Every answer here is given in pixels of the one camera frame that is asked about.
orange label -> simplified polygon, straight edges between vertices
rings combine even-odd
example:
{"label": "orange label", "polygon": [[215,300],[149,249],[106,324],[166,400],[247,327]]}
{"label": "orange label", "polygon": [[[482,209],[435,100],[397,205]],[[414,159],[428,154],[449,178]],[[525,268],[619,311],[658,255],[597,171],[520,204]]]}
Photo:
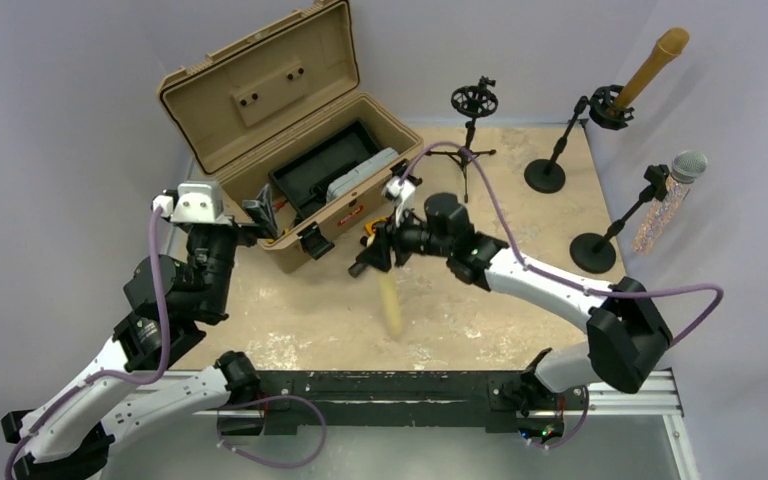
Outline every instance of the orange label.
{"label": "orange label", "polygon": [[338,226],[338,227],[342,227],[342,226],[343,226],[343,225],[344,225],[346,222],[348,222],[349,220],[351,220],[351,219],[352,219],[352,217],[354,217],[355,215],[357,215],[358,213],[360,213],[360,212],[362,212],[362,211],[363,211],[363,205],[361,205],[361,206],[359,206],[358,208],[356,208],[356,209],[352,210],[352,213],[350,213],[350,214],[346,215],[345,217],[343,217],[343,219],[342,219],[342,220],[340,220],[339,222],[337,222],[337,226]]}

round black base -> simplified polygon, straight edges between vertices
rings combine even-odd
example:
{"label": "round black base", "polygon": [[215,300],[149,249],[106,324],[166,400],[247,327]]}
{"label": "round black base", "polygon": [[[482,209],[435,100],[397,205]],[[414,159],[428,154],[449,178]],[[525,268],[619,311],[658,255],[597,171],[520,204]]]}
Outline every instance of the round black base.
{"label": "round black base", "polygon": [[546,173],[546,165],[548,164],[549,160],[540,158],[525,167],[525,183],[540,193],[555,193],[564,188],[564,183],[567,181],[563,167],[557,163],[549,170],[549,173]]}
{"label": "round black base", "polygon": [[617,262],[617,252],[610,242],[599,251],[593,247],[602,240],[602,235],[582,233],[575,237],[570,244],[570,256],[578,268],[588,273],[605,273]]}

black tray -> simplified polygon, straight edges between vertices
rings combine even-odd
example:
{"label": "black tray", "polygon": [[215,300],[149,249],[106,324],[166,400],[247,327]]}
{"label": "black tray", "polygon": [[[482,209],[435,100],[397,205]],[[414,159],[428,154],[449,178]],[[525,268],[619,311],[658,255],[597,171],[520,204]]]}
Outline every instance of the black tray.
{"label": "black tray", "polygon": [[325,206],[328,185],[381,151],[360,120],[302,155],[269,172],[287,201],[304,219]]}

black stand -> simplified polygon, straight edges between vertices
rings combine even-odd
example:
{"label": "black stand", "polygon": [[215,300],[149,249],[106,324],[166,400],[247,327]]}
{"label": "black stand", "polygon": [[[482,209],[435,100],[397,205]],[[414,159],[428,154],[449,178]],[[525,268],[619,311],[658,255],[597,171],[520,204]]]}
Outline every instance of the black stand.
{"label": "black stand", "polygon": [[616,237],[625,227],[625,222],[644,204],[653,198],[663,200],[667,196],[667,176],[670,170],[666,165],[650,165],[643,177],[649,181],[649,186],[640,192],[637,202],[622,216],[608,227],[604,235],[598,233],[582,233],[575,237],[570,244],[570,256],[579,268],[589,273],[605,273],[617,261],[617,252],[610,240]]}
{"label": "black stand", "polygon": [[[495,155],[496,149],[481,150],[475,152],[471,150],[472,140],[475,138],[475,121],[481,117],[487,117],[492,115],[496,108],[499,106],[499,101],[496,95],[493,94],[487,87],[495,87],[496,81],[490,80],[487,77],[481,77],[478,81],[478,85],[461,87],[452,93],[452,106],[461,115],[465,115],[470,118],[466,122],[466,143],[464,148],[472,153],[473,157],[479,157],[481,155]],[[458,168],[461,169],[464,177],[464,203],[469,202],[469,190],[467,187],[466,167],[471,163],[466,153],[461,150],[455,152],[449,152],[445,150],[431,150],[425,153],[428,156],[431,155],[445,155],[451,158]]]}
{"label": "black stand", "polygon": [[589,99],[586,96],[579,98],[578,103],[575,104],[572,118],[567,123],[567,129],[561,135],[561,138],[555,142],[552,157],[548,160],[538,158],[529,163],[523,173],[525,183],[540,193],[555,193],[564,187],[567,176],[564,173],[563,167],[558,165],[558,157],[564,153],[564,149],[567,147],[567,138],[572,131],[572,127],[578,121],[578,117],[587,109],[588,104],[590,105],[590,118],[599,126],[609,130],[619,130],[628,126],[628,121],[634,118],[631,115],[633,109],[620,108],[614,104],[616,95],[619,95],[621,91],[622,87],[611,85],[610,87],[596,89],[593,96]]}

glittery microphone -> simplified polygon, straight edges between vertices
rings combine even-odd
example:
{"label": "glittery microphone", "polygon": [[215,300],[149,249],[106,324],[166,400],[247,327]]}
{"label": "glittery microphone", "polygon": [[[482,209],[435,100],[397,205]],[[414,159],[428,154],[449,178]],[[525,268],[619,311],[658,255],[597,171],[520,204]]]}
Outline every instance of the glittery microphone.
{"label": "glittery microphone", "polygon": [[708,159],[700,152],[686,150],[673,160],[669,178],[667,178],[667,196],[664,201],[655,201],[646,214],[646,220],[631,242],[631,248],[641,255],[652,251],[655,241],[661,236],[664,227],[675,215],[678,206],[690,192],[690,185],[699,178],[708,167]]}

